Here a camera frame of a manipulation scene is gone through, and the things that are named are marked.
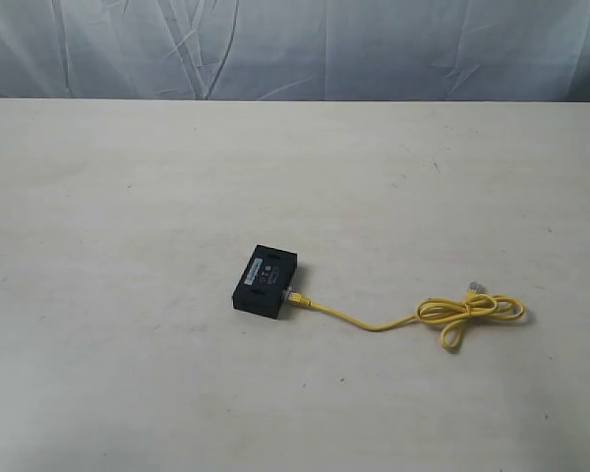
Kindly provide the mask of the black network switch box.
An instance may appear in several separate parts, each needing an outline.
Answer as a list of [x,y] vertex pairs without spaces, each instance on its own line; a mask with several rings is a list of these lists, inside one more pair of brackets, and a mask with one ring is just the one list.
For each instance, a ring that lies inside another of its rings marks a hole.
[[296,253],[257,245],[232,294],[233,308],[277,320],[297,265]]

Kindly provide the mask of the white wrinkled backdrop curtain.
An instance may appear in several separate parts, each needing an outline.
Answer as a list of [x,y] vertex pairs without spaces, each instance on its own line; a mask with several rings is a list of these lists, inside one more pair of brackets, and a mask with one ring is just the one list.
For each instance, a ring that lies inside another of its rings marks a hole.
[[0,97],[590,101],[590,1],[0,1]]

